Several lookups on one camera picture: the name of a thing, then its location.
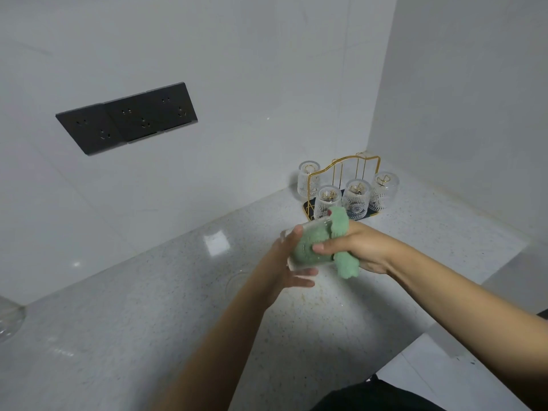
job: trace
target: floor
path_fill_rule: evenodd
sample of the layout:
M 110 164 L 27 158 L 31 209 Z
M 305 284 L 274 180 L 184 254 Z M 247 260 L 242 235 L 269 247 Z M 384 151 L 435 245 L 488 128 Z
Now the floor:
M 470 352 L 449 357 L 424 333 L 387 363 L 378 377 L 447 411 L 527 411 Z

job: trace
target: finger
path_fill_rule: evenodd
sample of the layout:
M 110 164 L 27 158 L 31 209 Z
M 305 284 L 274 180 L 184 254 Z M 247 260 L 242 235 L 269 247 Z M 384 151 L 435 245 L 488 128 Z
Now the finger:
M 318 275 L 318 269 L 317 268 L 306 268 L 306 269 L 299 269 L 298 271 L 293 271 L 293 275 L 295 276 L 317 276 Z
M 337 252 L 350 251 L 350 245 L 351 237 L 346 235 L 340 238 L 329 239 L 327 241 L 314 244 L 312 246 L 312 250 L 316 254 L 335 254 Z
M 291 233 L 286 236 L 284 242 L 282 242 L 283 250 L 289 255 L 291 251 L 295 249 L 301 238 L 303 237 L 303 226 L 297 225 L 293 228 Z
M 311 279 L 293 277 L 289 282 L 290 287 L 314 287 L 316 283 Z

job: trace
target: white speckled countertop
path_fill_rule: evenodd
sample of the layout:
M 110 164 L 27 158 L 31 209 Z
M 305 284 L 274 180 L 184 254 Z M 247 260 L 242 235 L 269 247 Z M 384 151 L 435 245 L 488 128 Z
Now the white speckled countertop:
M 368 225 L 478 283 L 527 244 L 398 174 L 396 204 Z M 0 345 L 0 409 L 143 409 L 219 317 L 229 276 L 305 220 L 282 190 L 31 304 Z M 229 249 L 210 256 L 204 237 L 219 231 Z M 432 323 L 389 277 L 343 281 L 323 267 L 315 288 L 286 290 L 267 312 L 231 409 L 312 407 L 379 370 Z

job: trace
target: hand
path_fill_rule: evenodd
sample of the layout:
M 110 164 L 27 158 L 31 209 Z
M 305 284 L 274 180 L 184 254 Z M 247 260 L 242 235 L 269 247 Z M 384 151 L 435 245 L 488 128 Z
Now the hand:
M 283 242 L 278 238 L 244 284 L 242 290 L 245 289 L 259 297 L 266 303 L 265 308 L 270 307 L 276 301 L 284 288 L 314 287 L 314 281 L 299 276 L 316 276 L 318 269 L 290 271 L 287 266 L 287 258 L 302 236 L 303 227 L 297 225 Z
M 390 260 L 406 245 L 363 223 L 350 221 L 348 232 L 340 238 L 314 244 L 317 254 L 348 251 L 360 259 L 360 267 L 378 274 L 390 272 Z

